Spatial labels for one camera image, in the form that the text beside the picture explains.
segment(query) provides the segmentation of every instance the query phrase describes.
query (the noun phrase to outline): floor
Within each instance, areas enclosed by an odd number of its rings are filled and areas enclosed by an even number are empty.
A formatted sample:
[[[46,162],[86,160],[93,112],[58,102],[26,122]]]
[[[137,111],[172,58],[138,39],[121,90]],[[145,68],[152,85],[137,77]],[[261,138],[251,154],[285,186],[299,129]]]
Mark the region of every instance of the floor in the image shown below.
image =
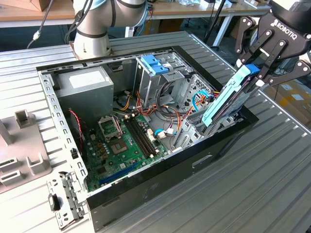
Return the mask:
[[[181,31],[187,31],[195,34],[200,39],[204,38],[206,29],[204,28],[206,22],[201,18],[192,18],[189,23],[185,19],[180,26]],[[0,28],[0,52],[10,50],[22,50],[25,49],[28,43],[31,41],[33,34],[38,30],[38,27],[21,27],[21,28]],[[216,37],[217,28],[214,29],[209,45],[212,44]],[[56,46],[64,44],[64,36],[68,31],[67,25],[60,26],[44,26],[41,37],[35,41],[31,48]],[[125,28],[109,28],[108,35],[110,38],[124,37]],[[235,63],[236,54],[234,53],[235,39],[230,37],[224,37],[220,44],[219,54],[225,58],[229,63]]]

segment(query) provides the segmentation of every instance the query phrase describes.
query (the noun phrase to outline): red cable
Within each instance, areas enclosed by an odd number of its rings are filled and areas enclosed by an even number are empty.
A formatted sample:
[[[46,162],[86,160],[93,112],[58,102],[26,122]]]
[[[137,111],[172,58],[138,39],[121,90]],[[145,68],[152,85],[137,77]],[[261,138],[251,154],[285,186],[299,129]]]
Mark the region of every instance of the red cable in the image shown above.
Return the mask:
[[[68,112],[72,113],[78,122],[79,132],[80,132],[80,148],[82,151],[82,130],[81,130],[81,125],[80,125],[80,120],[79,120],[78,116],[72,110],[68,110]]]

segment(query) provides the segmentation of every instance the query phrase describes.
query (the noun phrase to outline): slotted aluminum table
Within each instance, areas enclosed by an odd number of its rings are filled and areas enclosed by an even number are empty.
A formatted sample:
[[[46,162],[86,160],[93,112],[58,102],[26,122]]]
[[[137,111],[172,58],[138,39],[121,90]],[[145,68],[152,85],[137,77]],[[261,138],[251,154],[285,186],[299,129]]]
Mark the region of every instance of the slotted aluminum table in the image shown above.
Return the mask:
[[[234,69],[186,32],[115,39],[116,54],[180,45],[222,84]],[[53,172],[65,170],[36,66],[74,61],[69,46],[0,53],[0,118],[35,114]],[[311,225],[311,133],[262,92],[246,106],[259,122],[222,159],[106,227],[105,233],[303,233]],[[3,232],[58,232],[49,175],[0,195]],[[92,232],[84,218],[69,232]]]

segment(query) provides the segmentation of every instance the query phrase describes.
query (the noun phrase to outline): desk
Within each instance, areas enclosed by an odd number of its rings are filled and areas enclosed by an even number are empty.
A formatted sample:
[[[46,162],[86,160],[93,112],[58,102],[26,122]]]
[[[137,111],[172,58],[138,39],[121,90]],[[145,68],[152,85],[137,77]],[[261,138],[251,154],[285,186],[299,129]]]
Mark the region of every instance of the desk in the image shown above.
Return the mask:
[[[2,6],[0,9],[0,28],[7,27],[27,27],[39,26],[43,19],[44,12],[31,11],[11,6]],[[195,18],[210,17],[212,8],[206,8],[202,5],[183,6],[177,1],[173,3],[156,1],[153,4],[152,19],[169,18]],[[231,8],[224,8],[220,14],[225,17],[221,28],[214,41],[214,46],[218,46],[233,18],[233,16],[259,16],[267,13],[267,10],[257,10],[244,2],[234,4]],[[74,10],[71,0],[55,0],[45,25],[71,24],[73,22]],[[127,27],[125,37],[133,36],[134,27]]]
[[[111,40],[116,54],[176,45],[221,84],[235,72],[186,32]],[[0,118],[22,109],[35,115],[54,174],[69,164],[35,67],[75,59],[69,45],[0,53]],[[311,132],[261,91],[246,107],[259,122],[223,158],[99,232],[305,232],[311,223]],[[4,232],[59,232],[48,202],[49,176],[0,195]],[[91,221],[85,216],[66,232],[91,233]]]

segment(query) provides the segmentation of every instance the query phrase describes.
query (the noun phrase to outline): blue drive bay bracket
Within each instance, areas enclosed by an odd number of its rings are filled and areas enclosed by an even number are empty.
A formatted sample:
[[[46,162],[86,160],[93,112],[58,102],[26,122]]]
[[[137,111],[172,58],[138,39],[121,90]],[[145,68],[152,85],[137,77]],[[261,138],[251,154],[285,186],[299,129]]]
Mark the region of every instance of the blue drive bay bracket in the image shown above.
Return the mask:
[[[211,106],[206,110],[206,112],[203,115],[202,121],[206,126],[209,126],[213,122],[214,116],[218,113],[218,111],[225,106],[227,103],[227,100],[230,98],[230,96],[238,92],[241,87],[243,81],[250,75],[255,75],[260,70],[254,65],[249,64],[242,66],[233,76],[232,78],[227,82],[227,84],[224,86],[222,91],[220,92],[217,99],[211,104]],[[243,95],[241,98],[237,100],[237,102],[234,103],[230,107],[229,110],[226,110],[223,117],[227,116],[228,114],[234,112],[235,110],[240,109],[240,107],[245,103],[246,99],[249,98],[251,93]]]
[[[154,74],[164,74],[169,72],[169,69],[165,68],[160,60],[156,59],[153,55],[146,55],[141,57],[141,61],[147,66],[147,68]]]

